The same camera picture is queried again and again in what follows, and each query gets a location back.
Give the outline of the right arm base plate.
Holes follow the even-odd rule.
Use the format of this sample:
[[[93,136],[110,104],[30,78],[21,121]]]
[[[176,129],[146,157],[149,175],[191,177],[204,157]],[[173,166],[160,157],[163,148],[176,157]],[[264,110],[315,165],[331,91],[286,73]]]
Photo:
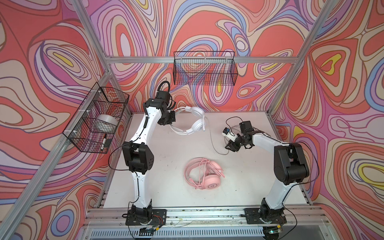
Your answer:
[[[287,223],[283,208],[271,210],[267,206],[261,206],[260,208],[245,208],[244,212],[247,224],[284,225]]]

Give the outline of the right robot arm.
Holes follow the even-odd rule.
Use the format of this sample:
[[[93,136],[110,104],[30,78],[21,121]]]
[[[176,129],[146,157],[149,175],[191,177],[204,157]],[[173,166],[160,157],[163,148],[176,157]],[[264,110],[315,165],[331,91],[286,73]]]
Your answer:
[[[241,147],[259,147],[274,155],[276,180],[269,194],[263,198],[256,216],[264,224],[279,220],[285,222],[283,214],[286,199],[292,188],[302,184],[310,175],[302,146],[298,143],[281,142],[254,128],[242,134],[234,134],[230,128],[224,128],[223,136],[229,140],[225,146],[229,151],[238,152]]]

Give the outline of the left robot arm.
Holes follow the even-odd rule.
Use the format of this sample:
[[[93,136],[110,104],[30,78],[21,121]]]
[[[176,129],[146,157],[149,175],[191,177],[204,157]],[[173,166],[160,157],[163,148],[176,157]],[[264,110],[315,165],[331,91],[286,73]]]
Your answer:
[[[126,225],[162,222],[160,217],[154,216],[152,199],[147,192],[146,173],[153,167],[155,160],[149,142],[159,123],[174,121],[175,114],[172,112],[174,105],[171,97],[148,99],[144,103],[145,113],[134,136],[120,146],[128,167],[126,171],[132,173],[134,180],[135,196],[133,201],[129,201]]]

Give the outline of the white headphones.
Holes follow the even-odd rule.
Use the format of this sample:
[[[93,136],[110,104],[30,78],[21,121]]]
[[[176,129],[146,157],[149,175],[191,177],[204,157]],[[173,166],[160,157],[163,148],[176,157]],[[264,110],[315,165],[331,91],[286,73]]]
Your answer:
[[[175,109],[176,122],[171,130],[181,136],[191,135],[206,130],[205,111],[199,107],[180,107]]]

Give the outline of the pink cat-ear headphones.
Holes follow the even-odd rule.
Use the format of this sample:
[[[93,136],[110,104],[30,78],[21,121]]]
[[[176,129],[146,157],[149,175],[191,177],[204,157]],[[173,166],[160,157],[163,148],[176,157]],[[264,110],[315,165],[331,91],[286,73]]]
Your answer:
[[[198,180],[194,180],[190,174],[192,170],[199,170]],[[215,161],[207,158],[194,158],[184,168],[184,179],[196,190],[214,190],[221,185],[222,178],[225,178],[224,170]]]

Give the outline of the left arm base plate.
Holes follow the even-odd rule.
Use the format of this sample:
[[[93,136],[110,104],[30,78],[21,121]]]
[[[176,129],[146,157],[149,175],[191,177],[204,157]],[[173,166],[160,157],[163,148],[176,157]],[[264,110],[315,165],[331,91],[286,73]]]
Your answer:
[[[126,226],[160,226],[166,223],[167,210],[166,209],[154,209],[144,210],[135,209],[128,210],[126,216]]]

